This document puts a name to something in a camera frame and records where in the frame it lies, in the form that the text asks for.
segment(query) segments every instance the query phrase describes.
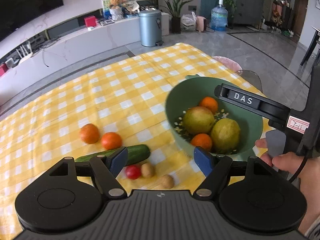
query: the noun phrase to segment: green cucumber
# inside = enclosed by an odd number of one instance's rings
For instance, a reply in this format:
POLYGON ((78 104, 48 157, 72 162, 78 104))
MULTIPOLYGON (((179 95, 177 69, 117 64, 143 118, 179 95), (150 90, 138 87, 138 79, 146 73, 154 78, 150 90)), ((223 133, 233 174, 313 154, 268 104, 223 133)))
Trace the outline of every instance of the green cucumber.
MULTIPOLYGON (((81 156, 79 158, 76 158, 75 162, 88 162, 92 157, 97 156, 97 155, 110 156, 118 149, 108 150, 108 151, 104 151, 104 152, 93 153, 93 154, 81 156)), ((136 164, 138 162, 142 162, 142 161, 146 160, 147 158, 149 158, 149 156, 150 156, 150 149, 145 144, 128 146, 128 161, 127 161, 126 166, 136 164)))

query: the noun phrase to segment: black television screen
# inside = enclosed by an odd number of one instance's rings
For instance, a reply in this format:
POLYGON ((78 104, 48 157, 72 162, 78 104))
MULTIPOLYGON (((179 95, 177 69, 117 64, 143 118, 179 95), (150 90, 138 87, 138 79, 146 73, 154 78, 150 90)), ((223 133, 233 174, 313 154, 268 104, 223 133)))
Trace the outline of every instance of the black television screen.
POLYGON ((0 41, 27 22, 61 5, 62 0, 0 0, 0 41))

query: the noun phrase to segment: human hand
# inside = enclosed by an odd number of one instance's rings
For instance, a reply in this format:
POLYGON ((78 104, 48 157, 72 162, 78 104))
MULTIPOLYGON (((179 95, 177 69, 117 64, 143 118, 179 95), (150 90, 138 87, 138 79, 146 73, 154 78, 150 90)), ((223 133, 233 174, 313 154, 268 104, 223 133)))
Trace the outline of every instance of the human hand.
MULTIPOLYGON (((265 138, 256 140, 255 145, 258 148, 267 148, 267 140, 265 138)), ((265 152, 261 159, 269 166, 274 165, 282 171, 294 174, 303 157, 288 152, 272 158, 268 152, 265 152)), ((300 178, 300 191, 307 200, 307 212, 299 226, 299 231, 305 234, 320 215, 320 159, 308 159, 298 177, 300 178)))

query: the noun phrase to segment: trash can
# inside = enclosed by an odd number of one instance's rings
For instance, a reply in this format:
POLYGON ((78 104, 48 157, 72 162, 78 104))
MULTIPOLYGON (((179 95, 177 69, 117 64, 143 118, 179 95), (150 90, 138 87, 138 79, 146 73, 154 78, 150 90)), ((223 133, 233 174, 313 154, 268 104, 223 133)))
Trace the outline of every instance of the trash can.
POLYGON ((146 47, 161 45, 161 11, 141 11, 139 21, 141 45, 146 47))

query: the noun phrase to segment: small potato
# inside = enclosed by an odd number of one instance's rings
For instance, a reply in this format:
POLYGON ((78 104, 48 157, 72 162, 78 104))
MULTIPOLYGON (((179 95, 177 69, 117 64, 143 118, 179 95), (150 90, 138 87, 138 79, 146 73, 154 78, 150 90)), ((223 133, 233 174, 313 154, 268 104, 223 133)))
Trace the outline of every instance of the small potato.
POLYGON ((155 174, 155 168, 151 163, 144 163, 141 165, 141 174, 144 178, 151 178, 155 174))
POLYGON ((170 175, 166 174, 159 179, 160 185, 165 189, 174 187, 174 179, 170 175))

